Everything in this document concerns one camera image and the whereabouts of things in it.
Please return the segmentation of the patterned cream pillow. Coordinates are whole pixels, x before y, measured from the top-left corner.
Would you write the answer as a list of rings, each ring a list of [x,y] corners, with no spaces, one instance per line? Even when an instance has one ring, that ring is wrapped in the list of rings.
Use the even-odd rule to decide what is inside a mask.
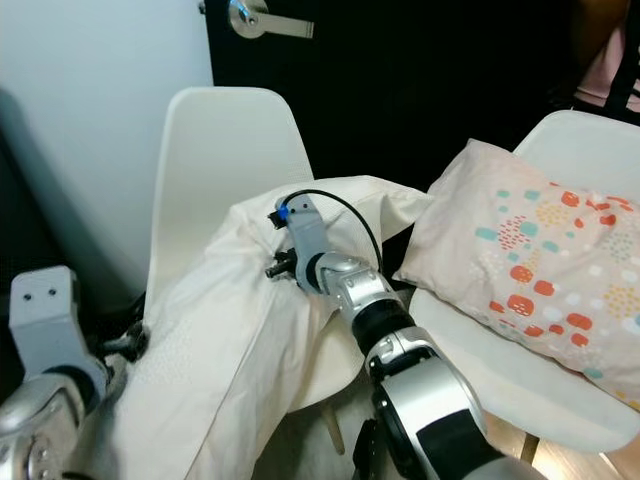
[[[471,140],[429,188],[397,273],[640,411],[640,204]]]

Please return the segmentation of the white plastic shell chair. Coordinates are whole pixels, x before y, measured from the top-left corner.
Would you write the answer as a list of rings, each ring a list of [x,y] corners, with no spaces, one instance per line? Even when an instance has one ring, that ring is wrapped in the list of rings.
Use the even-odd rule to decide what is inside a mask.
[[[177,93],[157,163],[145,314],[186,273],[230,206],[312,178],[297,124],[278,93],[247,87]]]
[[[640,196],[636,125],[584,111],[554,111],[532,128],[515,155],[570,186]],[[483,410],[498,419],[586,453],[618,451],[640,433],[640,413],[620,399],[500,337],[434,293],[413,293],[410,312],[465,376]]]

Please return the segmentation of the black door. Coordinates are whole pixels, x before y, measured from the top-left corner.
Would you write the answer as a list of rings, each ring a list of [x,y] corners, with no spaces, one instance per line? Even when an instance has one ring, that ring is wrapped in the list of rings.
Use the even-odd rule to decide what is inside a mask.
[[[246,6],[202,4],[212,81],[279,93],[317,178],[428,188],[468,141],[517,146],[573,63],[577,0],[264,0],[307,38],[246,38]]]

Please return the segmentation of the plain cream pillow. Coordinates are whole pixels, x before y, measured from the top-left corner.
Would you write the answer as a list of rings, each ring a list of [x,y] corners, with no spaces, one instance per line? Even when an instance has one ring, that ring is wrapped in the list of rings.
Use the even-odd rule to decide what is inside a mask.
[[[271,280],[287,242],[269,214],[283,186],[230,206],[186,273],[147,307],[152,337],[102,419],[97,480],[248,480],[305,384],[334,303]]]

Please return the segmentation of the black robot body part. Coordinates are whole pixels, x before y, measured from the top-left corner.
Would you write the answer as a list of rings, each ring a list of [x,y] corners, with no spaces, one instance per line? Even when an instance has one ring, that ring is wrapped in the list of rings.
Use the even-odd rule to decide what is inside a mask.
[[[355,447],[352,449],[355,472],[351,480],[378,480],[380,471],[378,438],[378,421],[367,419],[362,422]]]

